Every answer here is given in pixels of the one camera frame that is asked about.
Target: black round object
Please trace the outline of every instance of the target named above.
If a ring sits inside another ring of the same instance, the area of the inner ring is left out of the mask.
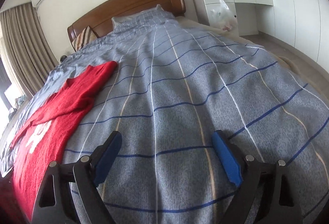
[[[66,55],[63,55],[62,57],[60,57],[60,63],[62,63],[66,58],[67,58]]]

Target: plastic bag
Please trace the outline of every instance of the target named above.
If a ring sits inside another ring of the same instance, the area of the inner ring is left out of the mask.
[[[218,8],[215,10],[211,10],[210,17],[212,17],[212,27],[232,31],[235,27],[237,27],[237,19],[234,17],[234,14],[228,6],[226,5],[224,0],[219,0],[220,4],[218,4]]]

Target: metal screw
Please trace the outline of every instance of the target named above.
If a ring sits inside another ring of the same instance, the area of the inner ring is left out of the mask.
[[[248,154],[246,155],[246,160],[252,162],[253,160],[255,160],[255,158],[251,154]]]
[[[89,161],[89,156],[88,155],[82,156],[80,160],[81,162],[86,163]]]
[[[285,166],[286,165],[286,162],[284,160],[279,160],[278,163],[279,163],[279,166]]]
[[[57,165],[57,162],[56,161],[51,161],[50,163],[49,163],[49,166],[50,167],[54,167],[54,166],[56,166]]]

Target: white print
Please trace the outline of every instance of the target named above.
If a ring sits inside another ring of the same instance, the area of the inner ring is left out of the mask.
[[[25,145],[25,147],[27,147],[32,143],[31,148],[30,148],[30,153],[34,152],[34,149],[39,144],[39,142],[42,140],[45,133],[48,131],[50,125],[51,125],[51,120],[46,123],[37,125],[33,134],[31,135],[27,144]]]

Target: red clothing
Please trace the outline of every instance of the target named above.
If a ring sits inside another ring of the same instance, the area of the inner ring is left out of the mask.
[[[91,110],[100,88],[117,63],[88,66],[76,78],[49,97],[16,134],[11,147],[23,137],[14,164],[15,196],[29,220],[37,192],[48,164],[61,162],[65,145],[81,119]]]

